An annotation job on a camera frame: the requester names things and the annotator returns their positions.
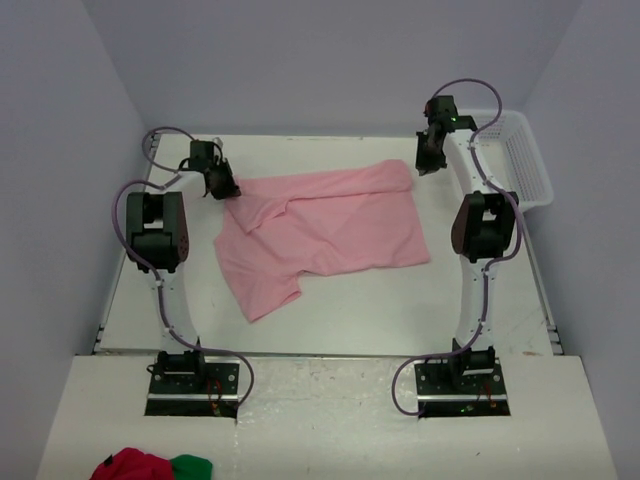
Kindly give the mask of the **pink t shirt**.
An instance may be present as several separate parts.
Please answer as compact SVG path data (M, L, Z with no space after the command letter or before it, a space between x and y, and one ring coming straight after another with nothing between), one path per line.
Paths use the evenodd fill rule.
M430 261L408 165L244 179L214 241L221 273L255 322L296 300L303 274L333 276Z

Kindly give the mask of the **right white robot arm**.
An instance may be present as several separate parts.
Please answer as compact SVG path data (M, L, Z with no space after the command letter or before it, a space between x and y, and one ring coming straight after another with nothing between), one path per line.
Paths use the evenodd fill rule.
M427 395L462 395L495 375L491 289L516 226L518 197L491 173L477 142L479 128L473 117L458 113L453 96L433 97L424 115L427 128L417 134L416 170L423 176L451 166L462 192L451 227L462 293L452 351L423 363L418 387Z

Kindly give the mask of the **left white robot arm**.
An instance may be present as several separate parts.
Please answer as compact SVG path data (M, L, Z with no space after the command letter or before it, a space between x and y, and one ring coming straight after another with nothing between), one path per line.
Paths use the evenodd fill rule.
M192 140L189 155L166 183L140 184L145 189L126 198L125 230L114 229L157 301L161 348L152 366L152 391L195 393L206 385L208 369L184 281L190 252L186 207L206 197L238 197L241 191L218 137Z

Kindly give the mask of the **white plastic basket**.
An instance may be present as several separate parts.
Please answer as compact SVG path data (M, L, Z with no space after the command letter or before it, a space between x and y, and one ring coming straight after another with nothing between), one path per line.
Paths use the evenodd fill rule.
M495 110L467 109L461 115L470 115L477 127L491 121ZM464 197L458 171L463 173L463 183L467 173L460 162L458 151L468 154L468 135L454 133L446 140L444 151L447 156L451 184L456 200L460 204ZM477 154L484 160L483 171L493 175L495 181L506 191L515 192L519 198L520 211L524 214L538 207L545 207L554 199L553 188L527 118L518 111L503 110L495 124L481 132L475 140Z

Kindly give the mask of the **green folded t shirt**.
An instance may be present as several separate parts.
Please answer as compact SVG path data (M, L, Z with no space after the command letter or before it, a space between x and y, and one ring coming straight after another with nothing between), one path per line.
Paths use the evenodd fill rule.
M175 480L212 480L214 466L208 459L182 454L169 460Z

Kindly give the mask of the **red folded t shirt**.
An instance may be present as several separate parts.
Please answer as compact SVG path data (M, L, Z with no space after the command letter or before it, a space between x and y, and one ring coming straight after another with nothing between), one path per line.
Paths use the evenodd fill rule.
M171 463L135 448L124 448L101 462L91 480L173 480Z

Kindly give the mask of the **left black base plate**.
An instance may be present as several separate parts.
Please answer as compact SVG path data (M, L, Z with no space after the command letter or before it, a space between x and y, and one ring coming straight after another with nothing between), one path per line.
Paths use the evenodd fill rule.
M238 361L211 362L198 352L162 352L147 371L145 416L237 419Z

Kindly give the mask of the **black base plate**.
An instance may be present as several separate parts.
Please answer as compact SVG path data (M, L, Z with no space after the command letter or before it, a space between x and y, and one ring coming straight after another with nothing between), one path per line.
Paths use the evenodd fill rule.
M472 370L459 358L414 366L419 418L506 417L511 415L500 361Z
M238 361L211 362L198 352L162 352L147 371L145 416L237 419Z

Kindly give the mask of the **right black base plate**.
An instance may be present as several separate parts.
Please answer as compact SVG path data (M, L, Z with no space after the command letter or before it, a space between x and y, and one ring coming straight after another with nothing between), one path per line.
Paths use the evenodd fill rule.
M506 417L511 415L500 361L472 370L459 358L414 366L419 418Z

